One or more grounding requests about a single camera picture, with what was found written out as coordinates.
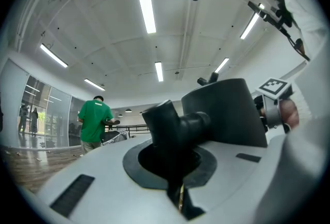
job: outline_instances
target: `black joystick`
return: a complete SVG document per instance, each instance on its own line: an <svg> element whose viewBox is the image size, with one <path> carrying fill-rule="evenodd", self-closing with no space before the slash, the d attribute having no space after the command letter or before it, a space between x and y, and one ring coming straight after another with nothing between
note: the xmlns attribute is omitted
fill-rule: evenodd
<svg viewBox="0 0 330 224"><path fill-rule="evenodd" d="M216 72L212 72L209 80L207 81L205 78L199 78L197 80L197 83L201 86L204 86L204 85L208 85L208 84L211 84L211 83L215 83L218 81L218 77L219 77L219 74L216 73Z"/></svg>
<svg viewBox="0 0 330 224"><path fill-rule="evenodd" d="M154 159L162 175L168 181L181 181L192 147L210 128L209 116L196 112L179 117L170 100L143 111L142 116L150 129Z"/></svg>

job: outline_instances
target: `glass wall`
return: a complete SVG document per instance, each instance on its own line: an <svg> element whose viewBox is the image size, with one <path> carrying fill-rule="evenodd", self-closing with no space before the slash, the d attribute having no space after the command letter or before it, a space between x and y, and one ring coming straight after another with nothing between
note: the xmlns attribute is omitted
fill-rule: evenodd
<svg viewBox="0 0 330 224"><path fill-rule="evenodd" d="M68 119L71 96L51 89L47 101L45 140L46 148L68 147Z"/></svg>
<svg viewBox="0 0 330 224"><path fill-rule="evenodd" d="M45 148L45 114L51 87L29 76L18 117L19 146Z"/></svg>
<svg viewBox="0 0 330 224"><path fill-rule="evenodd" d="M80 145L81 126L78 121L78 114L85 101L72 97L69 113L69 146Z"/></svg>
<svg viewBox="0 0 330 224"><path fill-rule="evenodd" d="M12 63L22 76L22 87L19 90L1 90L2 105L6 110L5 118L10 116L7 101L11 95L17 94L19 100L12 110L12 137L2 138L2 144L23 148L62 148L80 145L80 132L82 123L78 121L78 114L85 101L71 97L42 81L29 76L29 74ZM9 126L4 123L4 131Z"/></svg>

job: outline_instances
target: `black railing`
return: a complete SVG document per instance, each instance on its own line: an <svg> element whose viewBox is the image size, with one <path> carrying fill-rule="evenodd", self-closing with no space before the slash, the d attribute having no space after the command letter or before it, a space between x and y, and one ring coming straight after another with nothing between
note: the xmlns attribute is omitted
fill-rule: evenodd
<svg viewBox="0 0 330 224"><path fill-rule="evenodd" d="M128 131L128 137L130 138L134 138L135 136L130 136L130 133L131 132L135 132L134 134L146 134L146 133L150 133L149 131L149 128L146 124L142 124L142 125L126 125L126 126L122 126L122 125L119 125L119 126L106 126L106 128L110 130L116 130L116 131L119 131L119 130L123 130L123 131Z"/></svg>

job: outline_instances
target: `black handle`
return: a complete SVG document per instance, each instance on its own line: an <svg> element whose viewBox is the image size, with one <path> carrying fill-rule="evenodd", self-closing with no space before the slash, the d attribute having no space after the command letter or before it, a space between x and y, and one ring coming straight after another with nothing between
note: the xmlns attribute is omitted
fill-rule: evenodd
<svg viewBox="0 0 330 224"><path fill-rule="evenodd" d="M178 154L207 133L211 122L204 112L179 117L170 100L142 112L150 129L155 153L166 164L175 166Z"/></svg>

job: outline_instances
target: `white wall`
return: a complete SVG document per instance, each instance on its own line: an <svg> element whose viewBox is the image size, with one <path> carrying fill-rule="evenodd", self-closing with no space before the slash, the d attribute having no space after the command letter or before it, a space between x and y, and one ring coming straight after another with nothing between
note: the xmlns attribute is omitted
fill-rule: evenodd
<svg viewBox="0 0 330 224"><path fill-rule="evenodd" d="M33 60L31 60L29 57L25 56L22 53L17 53L11 49L8 49L4 53L2 61L7 61L8 58L12 60L15 64L17 64L19 67L21 67L23 70L28 72L31 76L69 95L74 95L75 97L83 100L91 100L95 96L94 94L84 90L83 88L63 81L61 77L55 76L47 69L39 66Z"/></svg>
<svg viewBox="0 0 330 224"><path fill-rule="evenodd" d="M1 109L4 114L3 130L0 132L1 145L19 146L18 116L27 79L28 73L10 60L0 74Z"/></svg>
<svg viewBox="0 0 330 224"><path fill-rule="evenodd" d="M179 116L182 116L184 114L181 101L173 102L174 108ZM132 109L132 113L125 113L125 110L113 110L112 114L115 118L118 118L118 114L122 114L123 117L119 117L120 125L141 125L145 124L145 121L142 117L142 115L139 114L140 111L144 111L148 108L153 106L153 104L150 105L143 105L143 106L135 106L135 107L129 107Z"/></svg>
<svg viewBox="0 0 330 224"><path fill-rule="evenodd" d="M299 37L294 26L289 32L293 40ZM253 92L267 78L280 78L303 61L287 38L272 27L239 65L224 73L221 79L244 78L250 92Z"/></svg>

